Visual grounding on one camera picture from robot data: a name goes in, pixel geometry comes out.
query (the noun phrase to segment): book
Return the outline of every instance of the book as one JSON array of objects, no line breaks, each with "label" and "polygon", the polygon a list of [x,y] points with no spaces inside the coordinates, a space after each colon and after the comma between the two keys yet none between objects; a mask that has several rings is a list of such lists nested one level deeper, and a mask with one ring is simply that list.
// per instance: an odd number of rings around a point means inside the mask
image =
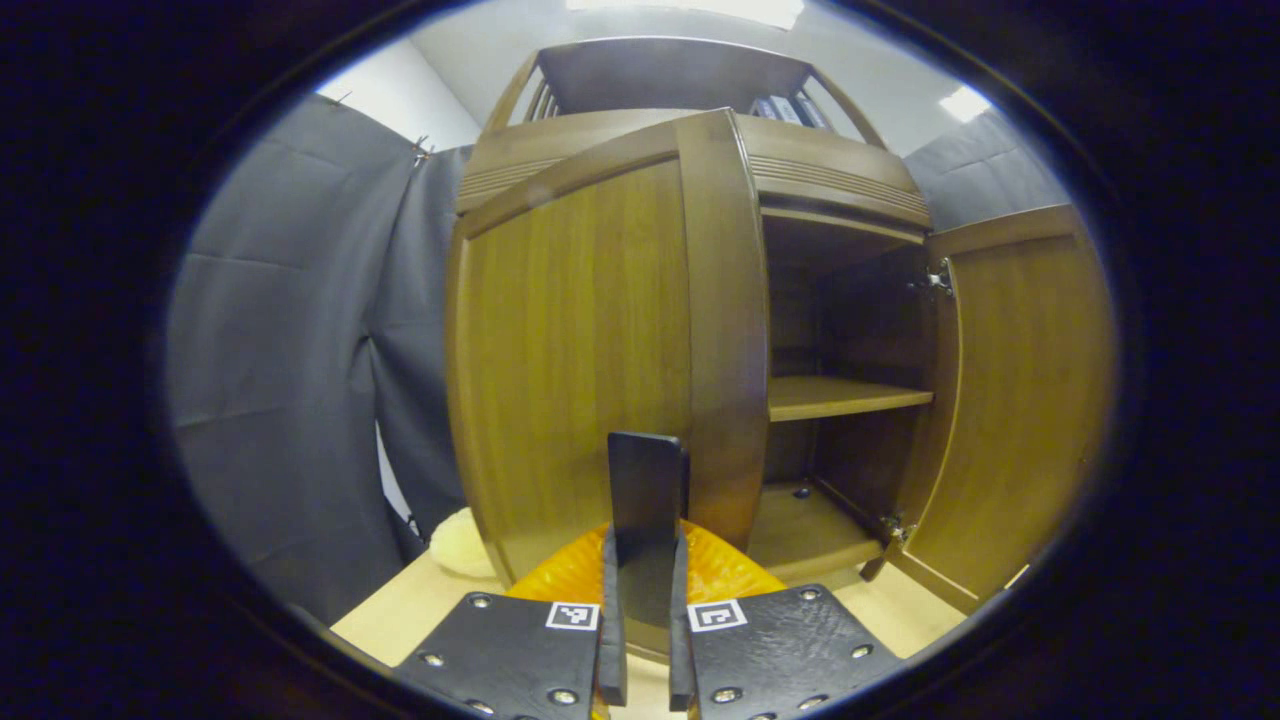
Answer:
[{"label": "book", "polygon": [[772,95],[769,96],[769,100],[773,101],[773,106],[778,109],[778,115],[781,115],[783,120],[796,126],[804,124],[790,100],[782,97],[781,95]]},{"label": "book", "polygon": [[768,97],[756,97],[755,102],[751,102],[751,114],[758,118],[769,118],[771,120],[778,120],[778,110],[769,102]]},{"label": "book", "polygon": [[827,122],[826,115],[822,114],[822,110],[818,109],[818,105],[815,105],[813,100],[809,100],[803,95],[796,95],[796,108],[800,110],[801,118],[809,118],[809,122],[805,123],[806,126],[824,129],[827,132],[836,132],[832,129],[831,123]]}]

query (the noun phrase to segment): screw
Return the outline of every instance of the screw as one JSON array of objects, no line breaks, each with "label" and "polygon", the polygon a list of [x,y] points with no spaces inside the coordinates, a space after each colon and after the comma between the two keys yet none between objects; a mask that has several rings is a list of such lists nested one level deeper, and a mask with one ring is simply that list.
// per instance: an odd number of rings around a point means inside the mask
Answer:
[{"label": "screw", "polygon": [[809,700],[801,702],[796,707],[800,708],[800,710],[809,710],[810,707],[814,707],[817,705],[822,705],[826,701],[827,701],[827,696],[824,696],[824,694],[815,694],[815,696],[810,697]]},{"label": "screw", "polygon": [[712,702],[724,705],[742,697],[742,691],[737,688],[721,688],[712,693]]},{"label": "screw", "polygon": [[577,702],[577,693],[563,688],[547,693],[547,697],[549,697],[556,705],[573,705]]}]

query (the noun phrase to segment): light wood floor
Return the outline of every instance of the light wood floor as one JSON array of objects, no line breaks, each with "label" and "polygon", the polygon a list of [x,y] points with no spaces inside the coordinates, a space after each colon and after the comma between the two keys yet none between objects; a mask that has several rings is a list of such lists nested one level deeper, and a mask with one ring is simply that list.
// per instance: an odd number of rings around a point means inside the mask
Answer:
[{"label": "light wood floor", "polygon": [[[823,584],[895,655],[908,657],[956,626],[964,615],[892,565],[873,583],[858,569],[837,571]],[[422,555],[376,593],[333,625],[333,632],[374,659],[399,665],[468,592],[500,593],[497,580],[476,580],[444,570]],[[616,720],[684,717],[667,712],[667,666],[631,656],[627,707],[611,708]]]}]

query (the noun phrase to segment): wooden shelf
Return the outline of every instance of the wooden shelf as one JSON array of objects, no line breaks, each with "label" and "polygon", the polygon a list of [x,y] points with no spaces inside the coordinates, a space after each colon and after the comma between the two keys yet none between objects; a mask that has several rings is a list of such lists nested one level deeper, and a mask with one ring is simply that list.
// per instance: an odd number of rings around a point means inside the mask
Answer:
[{"label": "wooden shelf", "polygon": [[884,547],[822,491],[794,497],[800,484],[765,486],[748,555],[788,585],[879,557]]},{"label": "wooden shelf", "polygon": [[932,392],[861,383],[845,378],[796,375],[769,379],[769,421],[806,420],[928,405]]}]

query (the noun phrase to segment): ceiling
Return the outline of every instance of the ceiling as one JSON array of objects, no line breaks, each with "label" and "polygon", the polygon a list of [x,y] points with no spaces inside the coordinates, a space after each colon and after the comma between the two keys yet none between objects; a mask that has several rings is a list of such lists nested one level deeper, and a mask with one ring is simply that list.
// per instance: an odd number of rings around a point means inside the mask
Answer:
[{"label": "ceiling", "polygon": [[938,100],[960,85],[845,10],[806,0],[790,31],[696,10],[570,12],[564,0],[489,0],[415,29],[411,42],[480,126],[521,63],[541,47],[634,35],[737,42],[808,60],[852,97],[890,150],[908,155],[957,127]]}]

